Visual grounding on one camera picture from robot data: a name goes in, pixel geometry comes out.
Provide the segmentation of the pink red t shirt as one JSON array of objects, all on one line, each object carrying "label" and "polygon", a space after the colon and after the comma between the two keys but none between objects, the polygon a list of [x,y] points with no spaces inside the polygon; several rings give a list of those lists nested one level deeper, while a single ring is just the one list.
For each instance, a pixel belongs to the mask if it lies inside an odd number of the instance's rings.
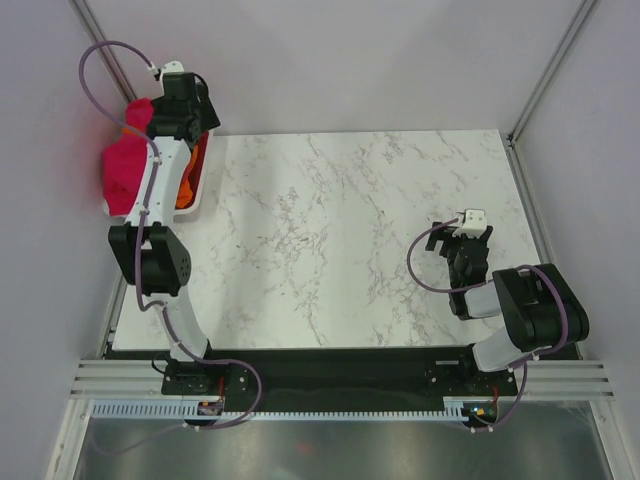
[{"label": "pink red t shirt", "polygon": [[110,216],[128,215],[138,195],[145,170],[148,143],[132,128],[145,133],[153,116],[149,98],[131,102],[125,110],[120,137],[102,153],[103,196]]}]

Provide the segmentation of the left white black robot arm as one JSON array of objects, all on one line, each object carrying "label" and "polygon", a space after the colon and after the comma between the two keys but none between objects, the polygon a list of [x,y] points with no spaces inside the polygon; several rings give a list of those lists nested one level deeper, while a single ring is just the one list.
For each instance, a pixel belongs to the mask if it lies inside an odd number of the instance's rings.
[{"label": "left white black robot arm", "polygon": [[108,234],[121,273],[134,287],[141,311],[154,311],[169,340],[165,395],[219,392],[219,369],[204,360],[210,343],[199,326],[188,283],[191,256],[172,226],[188,166],[201,140],[220,125],[205,80],[181,63],[165,65],[162,94],[152,100],[147,154],[138,193],[125,222]]}]

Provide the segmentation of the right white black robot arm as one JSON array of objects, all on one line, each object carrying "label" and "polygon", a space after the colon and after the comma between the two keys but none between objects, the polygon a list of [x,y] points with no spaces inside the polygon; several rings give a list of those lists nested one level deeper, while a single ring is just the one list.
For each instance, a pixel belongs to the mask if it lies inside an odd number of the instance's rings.
[{"label": "right white black robot arm", "polygon": [[520,367],[580,342],[589,334],[587,314],[552,263],[489,270],[493,227],[482,220],[457,226],[435,222],[427,251],[446,260],[449,287],[444,293],[461,321],[501,317],[503,326],[464,349],[458,381],[467,392],[483,392],[494,374]]}]

